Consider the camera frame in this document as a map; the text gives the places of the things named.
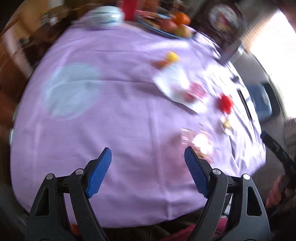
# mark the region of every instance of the table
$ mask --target table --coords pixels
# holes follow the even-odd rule
[[[208,87],[207,111],[196,114],[167,99],[153,83],[152,63],[168,51],[180,56],[191,79]],[[202,35],[183,41],[124,23],[111,30],[71,26],[41,60],[25,90],[11,146],[14,193],[29,211],[48,173],[69,175],[104,147],[112,163],[90,199],[103,227],[134,227],[177,218],[205,205],[184,162],[181,128],[200,129],[214,141],[213,168],[226,175],[252,174],[265,163],[254,106],[247,117],[233,66],[222,67],[214,44]],[[235,102],[233,135],[220,127],[216,97]],[[66,205],[70,207],[69,197]],[[69,220],[75,223],[71,208]]]

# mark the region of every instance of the white paper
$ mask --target white paper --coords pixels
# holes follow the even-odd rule
[[[202,101],[196,100],[192,103],[185,101],[184,96],[190,86],[190,81],[179,62],[163,68],[154,76],[153,81],[161,92],[172,101],[183,104],[196,113],[206,111],[204,103],[206,98],[203,98]]]

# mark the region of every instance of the metal screw head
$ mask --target metal screw head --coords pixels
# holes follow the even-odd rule
[[[83,173],[83,169],[79,168],[75,171],[76,175],[81,175]]]
[[[53,174],[51,174],[51,173],[49,173],[49,174],[47,174],[46,175],[46,179],[47,180],[50,180],[50,179],[52,179],[54,176],[53,176]]]
[[[215,174],[215,175],[220,175],[221,174],[221,171],[219,169],[213,169],[212,172]]]
[[[244,179],[246,179],[246,180],[250,180],[250,179],[251,179],[250,175],[248,175],[248,174],[243,174],[242,177],[243,177]]]

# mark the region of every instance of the blue plate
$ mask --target blue plate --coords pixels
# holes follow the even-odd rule
[[[161,15],[161,14],[159,14],[159,16],[162,17],[162,18],[169,18],[169,17],[167,17],[167,16],[165,16],[165,15]],[[143,20],[143,17],[140,16],[140,15],[137,16],[137,21],[138,21],[139,23],[143,24],[144,26],[146,26],[147,28],[149,28],[151,31],[157,33],[158,35],[161,35],[161,36],[164,36],[164,37],[167,37],[167,38],[171,38],[171,39],[182,39],[182,40],[189,40],[189,39],[191,39],[191,38],[189,38],[189,39],[187,39],[187,38],[182,38],[182,37],[179,37],[179,36],[176,36],[176,35],[173,35],[173,34],[166,33],[166,32],[164,32],[164,31],[161,31],[161,30],[157,29],[157,28],[154,28],[154,27],[152,27],[151,25],[147,24],[147,23]]]

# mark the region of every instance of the plate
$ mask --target plate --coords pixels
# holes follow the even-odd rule
[[[159,14],[159,16],[160,16],[161,18],[166,18],[166,19],[169,18],[169,17],[167,17],[167,16],[165,16],[165,15],[161,15],[161,14]],[[166,33],[166,32],[164,32],[164,31],[161,31],[161,30],[159,30],[159,29],[157,29],[157,28],[154,28],[154,27],[152,27],[151,25],[147,24],[147,23],[143,20],[143,17],[142,17],[141,15],[137,15],[137,21],[138,21],[139,23],[143,24],[145,27],[149,28],[152,32],[157,33],[158,35],[161,35],[161,36],[164,36],[164,37],[167,37],[167,38],[171,38],[171,39],[181,39],[181,40],[189,40],[189,39],[191,39],[191,38],[187,39],[187,38],[179,37],[179,36],[176,36],[176,35],[169,34],[169,33]],[[190,28],[190,30],[191,30],[193,33],[196,32],[193,28]]]

